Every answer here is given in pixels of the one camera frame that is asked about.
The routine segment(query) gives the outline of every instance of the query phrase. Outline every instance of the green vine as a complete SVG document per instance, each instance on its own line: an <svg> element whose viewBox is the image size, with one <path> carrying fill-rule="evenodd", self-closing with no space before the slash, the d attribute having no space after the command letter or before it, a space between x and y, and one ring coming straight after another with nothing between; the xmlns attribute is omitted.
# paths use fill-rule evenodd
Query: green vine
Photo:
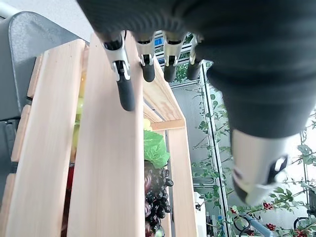
<svg viewBox="0 0 316 237"><path fill-rule="evenodd" d="M204 110L200 113L203 115L203 121L200 122L199 126L197 127L199 130L201 130L205 137L198 142L193 149L207 149L211 150L213 147L209 145L208 142L208 123L204 120L206 118L214 118L216 121L215 128L215 138L216 141L219 143L221 141L221 138L223 136L228 136L230 133L229 124L228 124L228 115L226 108L223 104L219 104L218 100L216 100L215 94L211 95L212 105L213 105L213 114L210 113L205 114ZM316 152L314 152L307 144L307 129L315 129L316 128L316 110L313 110L310 118L312 118L310 124L307 125L305 130L302 132L302 141L301 145L297 147L300 154L293 158L292 164L305 164L305 165L313 165L316 166ZM231 147L229 146L220 146L219 147L220 153L231 153ZM202 159L199 163L192 163L192 170L193 170L193 176L194 177L208 177L212 178L211 181L208 181L209 183L212 183L212 188L209 192L207 192L203 198L204 202L212 203L214 207L219 206L219 186L214 183L214 180L216 178L220 177L220 174L218 171L214 169L214 165L212 163L212 156L209 155L207 158ZM222 161L222 163L227 162L229 160L232 160L232 156L229 156L227 159ZM230 194L234 193L233 189L230 187L227 187L227 177L231 176L231 169L229 167L225 167L222 171L223 173L223 186L225 187L226 194L229 196ZM272 200L270 203L264 202L261 205L258 206L230 206L230 211L226 213L230 221L228 220L220 220L217 222L216 225L212 225L213 227L217 227L219 230L218 236L223 236L222 226L224 223L232 223L232 220L235 222L239 222L241 224L241 218L239 217L239 213L248 213L250 215L254 214L260 214L265 213L268 210L278 210L283 209L289 212L293 212L294 208L298 208L299 206L306 206L305 203L301 201L296 201L295 198L303 193L314 191L316 192L316 184L314 180L304 180L301 181L295 181L293 178L291 178L291 181L288 181L288 178L283 182L283 184L293 184L293 185L300 185L302 187L302 191L297 192L293 194L289 189L283 189L281 187L277 187L271 194L270 198ZM304 222L301 222L300 226L294 230L294 229L282 229L281 227L276 227L275 232L278 236L298 236L298 237L305 237L310 235L312 232L316 231L316 219L310 218Z"/></svg>

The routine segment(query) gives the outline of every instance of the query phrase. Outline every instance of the wooden slat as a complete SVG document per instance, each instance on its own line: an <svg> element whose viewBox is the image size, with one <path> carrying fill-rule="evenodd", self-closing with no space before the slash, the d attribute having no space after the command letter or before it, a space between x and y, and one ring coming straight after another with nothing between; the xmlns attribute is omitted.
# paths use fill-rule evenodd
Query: wooden slat
<svg viewBox="0 0 316 237"><path fill-rule="evenodd" d="M142 70L126 36L136 108L119 102L116 75L93 35L81 116L68 237L144 237Z"/></svg>
<svg viewBox="0 0 316 237"><path fill-rule="evenodd" d="M161 134L165 140L166 138L165 131L156 131L156 133ZM166 192L169 196L169 187L166 187ZM161 220L161 226L164 229L165 237L171 237L171 214L170 213L166 213L165 218Z"/></svg>
<svg viewBox="0 0 316 237"><path fill-rule="evenodd" d="M187 129L168 131L176 236L196 237L194 191Z"/></svg>
<svg viewBox="0 0 316 237"><path fill-rule="evenodd" d="M185 127L184 119L163 121L163 122L154 122L151 124L153 131L164 131L169 129L178 129Z"/></svg>
<svg viewBox="0 0 316 237"><path fill-rule="evenodd" d="M165 121L183 119L183 113L169 84L163 78L163 71L156 57L154 66L156 74L154 81L143 83L144 98Z"/></svg>
<svg viewBox="0 0 316 237"><path fill-rule="evenodd" d="M145 102L144 102L144 118L149 119L150 122L162 122L160 118Z"/></svg>
<svg viewBox="0 0 316 237"><path fill-rule="evenodd" d="M28 89L28 93L27 93L27 96L30 98L33 98L34 94L35 94L36 85L38 83L38 79L39 79L39 75L40 75L41 64L42 64L42 55L38 56L35 60L33 73L31 76L29 89Z"/></svg>
<svg viewBox="0 0 316 237"><path fill-rule="evenodd" d="M29 116L30 116L31 106L24 106L21 114L21 119L19 121L18 130L16 132L13 150L11 154L11 160L18 162L21 156L22 144L25 136L26 126L28 124Z"/></svg>
<svg viewBox="0 0 316 237"><path fill-rule="evenodd" d="M6 237L60 236L84 46L76 40L43 54Z"/></svg>
<svg viewBox="0 0 316 237"><path fill-rule="evenodd" d="M24 106L16 132L14 146L11 155L11 161L18 162L21 156L21 148L24 141L25 130L29 120L31 106ZM5 189L2 197L2 205L0 212L0 237L5 236L6 224L9 216L9 209L12 200L12 193L15 181L15 174L9 174L6 178Z"/></svg>
<svg viewBox="0 0 316 237"><path fill-rule="evenodd" d="M2 197L2 205L0 212L0 237L5 236L6 225L9 216L9 210L12 200L12 193L15 181L15 174L9 174L6 178L5 189Z"/></svg>

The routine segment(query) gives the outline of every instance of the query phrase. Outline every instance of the artificial leaf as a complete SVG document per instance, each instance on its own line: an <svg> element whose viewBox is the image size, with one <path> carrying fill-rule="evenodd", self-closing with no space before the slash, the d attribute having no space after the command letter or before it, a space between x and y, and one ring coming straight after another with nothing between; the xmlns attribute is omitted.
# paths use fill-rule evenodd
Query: artificial leaf
<svg viewBox="0 0 316 237"><path fill-rule="evenodd" d="M284 194L284 190L283 190L283 188L281 188L281 187L277 187L277 188L274 190L274 192L277 193L277 194Z"/></svg>
<svg viewBox="0 0 316 237"><path fill-rule="evenodd" d="M152 131L144 131L144 159L158 169L164 167L169 158L170 154L167 152L163 136Z"/></svg>

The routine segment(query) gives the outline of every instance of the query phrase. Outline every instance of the grape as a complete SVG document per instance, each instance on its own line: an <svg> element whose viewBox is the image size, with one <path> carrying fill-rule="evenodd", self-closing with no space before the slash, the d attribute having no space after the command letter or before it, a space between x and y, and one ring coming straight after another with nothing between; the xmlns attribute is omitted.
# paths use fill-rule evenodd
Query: grape
<svg viewBox="0 0 316 237"><path fill-rule="evenodd" d="M161 219L166 216L166 213L171 212L166 190L166 187L173 186L173 181L168 178L169 175L169 170L155 169L150 161L145 161L145 220L150 228L150 232L148 230L146 232L148 233L146 237L152 237L150 235L152 233L164 236L157 231L161 229Z"/></svg>
<svg viewBox="0 0 316 237"><path fill-rule="evenodd" d="M145 237L154 237L155 234L148 222L145 222Z"/></svg>
<svg viewBox="0 0 316 237"><path fill-rule="evenodd" d="M149 191L146 195L146 201L148 203L153 203L154 200L155 200L155 195L154 195L153 191Z"/></svg>
<svg viewBox="0 0 316 237"><path fill-rule="evenodd" d="M145 194L148 193L152 184L152 175L149 173L145 173Z"/></svg>
<svg viewBox="0 0 316 237"><path fill-rule="evenodd" d="M164 176L167 178L170 175L170 171L168 169L166 169Z"/></svg>
<svg viewBox="0 0 316 237"><path fill-rule="evenodd" d="M81 115L82 114L82 108L83 108L83 99L82 98L78 98L78 103L77 103L77 115Z"/></svg>
<svg viewBox="0 0 316 237"><path fill-rule="evenodd" d="M145 202L145 217L148 217L151 214L151 209L152 206L148 202Z"/></svg>
<svg viewBox="0 0 316 237"><path fill-rule="evenodd" d="M163 197L163 193L160 191L157 195L156 195L157 199L161 199Z"/></svg>
<svg viewBox="0 0 316 237"><path fill-rule="evenodd" d="M167 186L172 187L173 186L173 181L169 178L166 178L166 183Z"/></svg>
<svg viewBox="0 0 316 237"><path fill-rule="evenodd" d="M144 130L148 130L148 131L152 131L152 127L150 127L151 123L147 118L143 119L143 123L144 123Z"/></svg>
<svg viewBox="0 0 316 237"><path fill-rule="evenodd" d="M164 208L165 212L166 213L170 213L171 212L171 207L169 205L167 205L165 208Z"/></svg>
<svg viewBox="0 0 316 237"><path fill-rule="evenodd" d="M83 98L84 96L84 88L85 88L85 80L86 79L86 73L81 74L81 82L80 82L80 90L79 90L79 97Z"/></svg>
<svg viewBox="0 0 316 237"><path fill-rule="evenodd" d="M165 198L165 199L168 199L169 196L168 196L167 193L164 193L162 197Z"/></svg>

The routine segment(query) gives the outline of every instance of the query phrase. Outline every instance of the dark grape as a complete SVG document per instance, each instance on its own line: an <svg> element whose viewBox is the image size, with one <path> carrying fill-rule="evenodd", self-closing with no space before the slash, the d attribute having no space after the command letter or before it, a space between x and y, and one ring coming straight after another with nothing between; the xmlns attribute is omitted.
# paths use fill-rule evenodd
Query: dark grape
<svg viewBox="0 0 316 237"><path fill-rule="evenodd" d="M169 175L170 175L170 171L168 169L166 169L164 176L167 178L167 177L169 177Z"/></svg>
<svg viewBox="0 0 316 237"><path fill-rule="evenodd" d="M163 193L162 191L160 191L157 195L156 195L157 199L161 199L163 197Z"/></svg>
<svg viewBox="0 0 316 237"><path fill-rule="evenodd" d="M172 187L173 186L173 181L169 178L166 178L166 183L167 186Z"/></svg>
<svg viewBox="0 0 316 237"><path fill-rule="evenodd" d="M156 220L156 222L157 222L157 225L161 225L161 219L160 218L157 218L157 220Z"/></svg>
<svg viewBox="0 0 316 237"><path fill-rule="evenodd" d="M166 181L167 181L166 178L162 178L161 179L161 184L164 185L166 183Z"/></svg>
<svg viewBox="0 0 316 237"><path fill-rule="evenodd" d="M145 194L148 193L152 185L152 175L150 173L145 173Z"/></svg>
<svg viewBox="0 0 316 237"><path fill-rule="evenodd" d="M159 218L164 218L166 216L164 208L161 206L158 209L157 215Z"/></svg>
<svg viewBox="0 0 316 237"><path fill-rule="evenodd" d="M148 217L151 214L151 209L152 206L148 202L145 202L145 217Z"/></svg>
<svg viewBox="0 0 316 237"><path fill-rule="evenodd" d="M164 193L162 197L165 199L168 199L169 195L168 195L168 193Z"/></svg>
<svg viewBox="0 0 316 237"><path fill-rule="evenodd" d="M164 208L165 212L166 213L170 213L171 212L171 207L169 205L167 205L165 208Z"/></svg>
<svg viewBox="0 0 316 237"><path fill-rule="evenodd" d="M160 226L158 226L158 225L155 225L155 226L153 227L154 233L156 233L156 231L159 230L159 227L160 227Z"/></svg>
<svg viewBox="0 0 316 237"><path fill-rule="evenodd" d="M146 195L146 201L151 204L155 200L155 194L153 191L149 191Z"/></svg>
<svg viewBox="0 0 316 237"><path fill-rule="evenodd" d="M165 170L165 169L161 169L160 176L161 176L161 177L164 177L165 174L166 174L166 170Z"/></svg>
<svg viewBox="0 0 316 237"><path fill-rule="evenodd" d="M169 175L169 170L155 169L149 161L145 161L146 237L154 237L156 231L161 229L161 219L171 212L166 190L166 187L173 186L173 181L167 178Z"/></svg>

